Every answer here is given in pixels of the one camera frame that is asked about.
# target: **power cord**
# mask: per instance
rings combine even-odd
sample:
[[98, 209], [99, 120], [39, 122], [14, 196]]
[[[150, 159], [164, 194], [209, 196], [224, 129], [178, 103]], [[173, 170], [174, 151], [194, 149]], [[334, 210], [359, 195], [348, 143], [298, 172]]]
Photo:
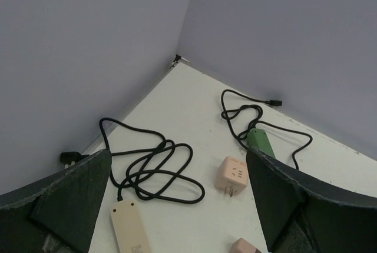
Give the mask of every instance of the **power cord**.
[[[264, 101], [264, 100], [254, 99], [254, 98], [248, 97], [246, 95], [243, 95], [243, 94], [241, 94], [237, 91], [234, 91], [234, 90], [231, 90], [231, 89], [225, 89], [223, 91], [223, 93], [221, 93], [221, 105], [223, 107], [223, 111], [221, 112], [221, 117], [227, 121], [228, 126], [229, 126], [229, 130], [230, 130], [230, 133], [232, 134], [232, 136], [246, 150], [247, 150], [247, 145], [244, 143], [244, 141], [246, 140], [247, 134], [250, 132], [250, 130], [255, 128], [257, 124], [268, 125], [269, 127], [276, 128], [276, 129], [279, 129], [281, 131], [291, 132], [293, 134], [300, 134], [300, 135], [304, 135], [304, 136], [308, 137], [309, 141], [307, 143], [305, 143], [304, 145], [302, 145], [300, 148], [294, 150], [293, 153], [292, 153], [292, 160], [295, 163], [295, 167], [296, 167], [296, 169], [299, 169], [299, 164], [297, 163], [297, 160], [296, 160], [296, 154], [298, 152], [300, 152], [301, 150], [305, 149], [306, 147], [308, 147], [312, 143], [313, 137], [310, 134], [307, 134], [307, 133], [302, 132], [302, 131], [294, 131], [292, 129], [282, 128], [280, 126], [270, 124], [269, 122], [261, 121], [260, 119], [263, 115], [263, 109], [262, 109], [261, 106], [256, 105], [256, 104], [242, 105], [241, 107], [239, 107], [237, 109], [227, 110], [226, 107], [225, 107], [225, 103], [224, 103], [224, 96], [225, 96], [226, 92], [236, 94], [236, 95], [238, 95], [242, 98], [248, 99], [248, 100], [253, 101], [253, 102], [264, 103], [264, 104], [267, 104], [267, 105], [270, 105], [270, 106], [281, 106], [282, 101], [280, 101], [280, 100]], [[234, 129], [233, 129], [231, 120], [235, 119], [245, 109], [255, 109], [257, 111], [257, 117], [252, 119], [249, 122], [249, 124], [247, 125], [247, 128], [237, 135], [235, 133]]]
[[[139, 159], [135, 160], [134, 162], [131, 163], [131, 165], [127, 168], [125, 172], [125, 178], [122, 180], [122, 182], [119, 184], [113, 175], [113, 171], [110, 171], [110, 180], [113, 183], [115, 187], [118, 188], [118, 201], [122, 201], [122, 189], [124, 188], [134, 188], [136, 195], [139, 197], [141, 200], [152, 200], [152, 199], [161, 199], [161, 200], [166, 200], [166, 201], [171, 201], [171, 202], [177, 202], [177, 203], [182, 203], [182, 204], [195, 204], [203, 200], [205, 196], [205, 190], [204, 187], [202, 186], [201, 183], [196, 181], [195, 179], [185, 177], [184, 175], [181, 175], [184, 169], [189, 165], [191, 162], [191, 159], [193, 158], [193, 149], [189, 144], [186, 143], [174, 143], [174, 141], [170, 139], [166, 139], [165, 136], [157, 131], [152, 131], [148, 129], [141, 129], [141, 128], [135, 128], [129, 125], [126, 125], [120, 121], [117, 121], [116, 119], [112, 118], [102, 118], [100, 120], [100, 130], [105, 142], [106, 148], [111, 152], [110, 150], [110, 145], [108, 142], [108, 138], [103, 126], [103, 123], [105, 121], [108, 122], [113, 122], [117, 125], [120, 125], [124, 128], [130, 129], [132, 131], [136, 132], [142, 132], [145, 134], [153, 134], [161, 138], [161, 142], [154, 148], [147, 148], [147, 149], [136, 149], [136, 150], [130, 150], [130, 151], [123, 151], [123, 152], [115, 152], [111, 153], [113, 157], [115, 156], [123, 156], [123, 155], [130, 155], [130, 154], [137, 154], [137, 153], [147, 153], [146, 155], [140, 157]], [[187, 161], [183, 164], [183, 166], [177, 171], [177, 172], [172, 172], [172, 171], [166, 171], [160, 169], [174, 154], [176, 148], [178, 147], [185, 147], [189, 151], [189, 156], [187, 158]], [[161, 163], [154, 169], [145, 169], [148, 163], [153, 159], [153, 157], [157, 154], [163, 153], [165, 151], [170, 151], [167, 156], [162, 160]], [[136, 172], [131, 173], [131, 170], [140, 162], [143, 162], [142, 166], [140, 167], [139, 170]], [[150, 177], [152, 177], [154, 174], [165, 174], [165, 175], [171, 175], [171, 179], [168, 181], [168, 183], [165, 184], [159, 191], [156, 193], [151, 193], [149, 191], [146, 191], [142, 187], [140, 187], [140, 183], [143, 181], [146, 181]], [[179, 199], [179, 198], [174, 198], [174, 197], [167, 197], [163, 196], [162, 193], [173, 183], [173, 181], [176, 178], [183, 179], [185, 181], [191, 182], [192, 184], [197, 185], [200, 188], [201, 195], [194, 200], [185, 200], [185, 199]]]

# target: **electrical outlet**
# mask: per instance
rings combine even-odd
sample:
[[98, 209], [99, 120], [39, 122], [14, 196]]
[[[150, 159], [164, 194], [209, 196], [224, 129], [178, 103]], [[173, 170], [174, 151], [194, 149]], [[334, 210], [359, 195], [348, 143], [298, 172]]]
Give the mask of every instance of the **electrical outlet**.
[[246, 163], [228, 156], [219, 167], [215, 187], [232, 197], [247, 187], [248, 180], [249, 174]]

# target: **white surface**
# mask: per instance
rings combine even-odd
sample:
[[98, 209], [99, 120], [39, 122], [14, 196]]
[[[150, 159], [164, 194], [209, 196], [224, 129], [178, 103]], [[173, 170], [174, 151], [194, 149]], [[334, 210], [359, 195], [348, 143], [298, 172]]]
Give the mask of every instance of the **white surface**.
[[[204, 200], [195, 205], [156, 199], [139, 202], [153, 252], [225, 253], [240, 237], [261, 252], [266, 252], [250, 183], [240, 195], [232, 198], [213, 186], [217, 168], [226, 156], [240, 159], [246, 156], [220, 117], [220, 94], [226, 88], [229, 87], [186, 65], [178, 64], [124, 120], [135, 127], [160, 131], [176, 143], [190, 144], [194, 149], [194, 157], [183, 175], [200, 181], [206, 189]], [[233, 96], [226, 98], [229, 108], [245, 102]], [[313, 143], [297, 155], [303, 172], [333, 185], [377, 197], [376, 161], [274, 109], [267, 106], [263, 109], [265, 121], [313, 135]], [[235, 129], [243, 129], [254, 116], [253, 111], [244, 112], [234, 121]], [[306, 142], [306, 138], [275, 130], [268, 134], [277, 158], [293, 166], [290, 154]], [[122, 127], [110, 134], [109, 141], [113, 152], [154, 147], [158, 143], [158, 139], [151, 135], [135, 134]], [[178, 169], [186, 156], [186, 150], [177, 150], [166, 168]], [[118, 181], [124, 178], [126, 167], [134, 158], [113, 159], [113, 172]], [[155, 175], [145, 182], [145, 186], [155, 189], [167, 179], [163, 175]], [[90, 252], [118, 252], [109, 214], [109, 208], [116, 203], [116, 192], [117, 189], [109, 181]], [[176, 181], [164, 194], [190, 199], [199, 192], [194, 186]], [[132, 189], [123, 191], [124, 199], [135, 197]]]

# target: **wall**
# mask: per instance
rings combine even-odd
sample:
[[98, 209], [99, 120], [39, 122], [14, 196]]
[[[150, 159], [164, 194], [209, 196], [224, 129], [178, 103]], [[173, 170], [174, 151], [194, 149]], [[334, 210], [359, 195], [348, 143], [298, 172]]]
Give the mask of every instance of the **wall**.
[[174, 58], [189, 0], [2, 0], [0, 194], [61, 168]]
[[178, 53], [377, 158], [377, 0], [191, 0]]

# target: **green power strip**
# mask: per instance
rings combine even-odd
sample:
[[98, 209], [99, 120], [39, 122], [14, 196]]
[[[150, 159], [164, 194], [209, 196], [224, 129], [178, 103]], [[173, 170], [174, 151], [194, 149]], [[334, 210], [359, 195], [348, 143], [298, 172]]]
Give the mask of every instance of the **green power strip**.
[[276, 158], [266, 131], [263, 129], [253, 128], [250, 130], [250, 132], [247, 134], [247, 144], [249, 147], [255, 147], [271, 157]]

